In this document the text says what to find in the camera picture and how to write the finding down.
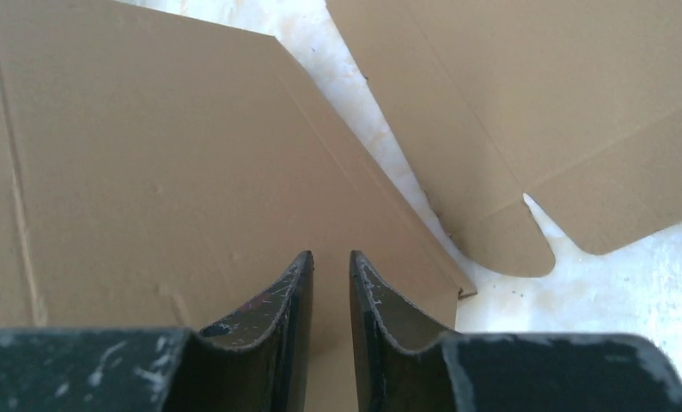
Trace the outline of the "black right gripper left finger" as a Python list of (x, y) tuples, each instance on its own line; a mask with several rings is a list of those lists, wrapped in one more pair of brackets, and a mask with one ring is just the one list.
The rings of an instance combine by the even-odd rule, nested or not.
[(200, 330), (0, 329), (0, 411), (301, 411), (314, 259)]

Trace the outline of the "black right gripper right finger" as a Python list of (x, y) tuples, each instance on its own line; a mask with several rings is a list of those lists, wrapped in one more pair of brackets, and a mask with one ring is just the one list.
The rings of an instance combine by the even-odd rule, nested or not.
[(631, 334), (460, 333), (350, 254), (361, 411), (682, 411), (682, 379)]

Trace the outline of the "brown cardboard box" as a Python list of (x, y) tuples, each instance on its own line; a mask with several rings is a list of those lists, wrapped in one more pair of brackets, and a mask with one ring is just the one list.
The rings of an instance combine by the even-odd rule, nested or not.
[(349, 257), (453, 325), (468, 281), (273, 37), (0, 1), (0, 327), (202, 327), (314, 255), (306, 408), (357, 408)]
[(682, 222), (682, 1), (330, 1), (442, 226), (543, 276)]

